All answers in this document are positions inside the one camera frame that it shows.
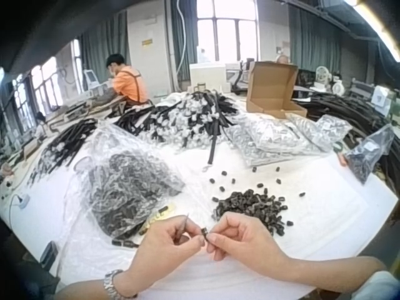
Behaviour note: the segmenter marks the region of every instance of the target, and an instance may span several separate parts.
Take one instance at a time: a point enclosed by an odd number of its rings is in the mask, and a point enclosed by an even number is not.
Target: orange shirt
[[[140,73],[131,66],[125,66],[114,78],[114,90],[130,100],[145,103],[148,100],[146,87]]]

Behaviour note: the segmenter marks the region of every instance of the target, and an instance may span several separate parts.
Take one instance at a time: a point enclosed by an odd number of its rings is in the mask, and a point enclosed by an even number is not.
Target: wristwatch
[[[114,279],[115,275],[122,273],[122,272],[123,272],[123,270],[115,270],[115,271],[111,271],[106,274],[106,277],[104,278],[103,286],[104,286],[105,290],[107,291],[108,296],[112,300],[136,299],[138,295],[134,295],[133,297],[124,297],[121,294],[119,294],[118,291],[116,290],[113,279]]]

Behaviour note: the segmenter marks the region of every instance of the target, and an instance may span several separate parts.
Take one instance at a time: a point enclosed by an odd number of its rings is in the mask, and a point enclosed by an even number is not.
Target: finger
[[[239,229],[238,228],[234,228],[234,227],[227,228],[221,234],[223,236],[227,236],[227,237],[229,237],[231,239],[238,240],[238,238],[239,238]],[[216,250],[216,247],[212,243],[208,242],[207,243],[207,252],[208,253],[213,253],[215,250]]]
[[[187,216],[176,216],[171,217],[169,219],[164,220],[163,222],[166,225],[167,232],[170,236],[175,236],[176,231],[181,230],[181,226],[183,222],[185,222],[184,232],[188,233],[191,236],[198,236],[201,234],[201,228],[195,222],[190,220],[189,218],[186,219]]]
[[[180,240],[178,242],[178,245],[186,243],[188,240],[190,240],[188,236],[181,236],[181,238],[180,238]]]
[[[222,249],[217,248],[214,253],[215,261],[222,261],[225,258],[226,252]]]
[[[221,233],[230,227],[237,228],[246,220],[246,216],[234,212],[225,212],[219,222],[211,229],[210,233]]]
[[[227,252],[228,254],[232,254],[233,256],[241,246],[240,242],[218,233],[208,234],[207,240],[217,248],[222,249],[223,251]]]
[[[182,262],[194,256],[197,252],[201,250],[203,246],[205,246],[206,241],[204,236],[199,235],[196,236],[187,242],[176,246],[179,257],[182,259]]]

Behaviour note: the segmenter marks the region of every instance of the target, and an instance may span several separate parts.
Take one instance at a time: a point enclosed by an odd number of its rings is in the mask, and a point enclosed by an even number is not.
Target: white cord
[[[183,13],[181,11],[181,8],[179,7],[179,2],[180,0],[176,0],[176,8],[177,11],[179,13],[179,15],[181,16],[182,19],[182,27],[183,27],[183,50],[182,50],[182,56],[181,56],[181,62],[179,63],[179,66],[176,69],[176,75],[179,74],[179,71],[182,68],[182,64],[183,64],[183,59],[185,57],[186,54],[186,28],[185,28],[185,18],[183,17]]]

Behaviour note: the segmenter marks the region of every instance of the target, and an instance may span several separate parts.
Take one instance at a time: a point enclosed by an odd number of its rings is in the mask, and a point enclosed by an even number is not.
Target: hand
[[[191,239],[183,235],[179,244],[174,244],[177,230],[185,218],[172,217],[151,224],[129,269],[114,278],[119,293],[129,297],[150,288],[205,246],[201,228],[190,219],[187,219],[185,233]]]
[[[225,213],[207,235],[207,252],[221,261],[231,255],[257,273],[283,280],[291,259],[255,217],[233,212]]]

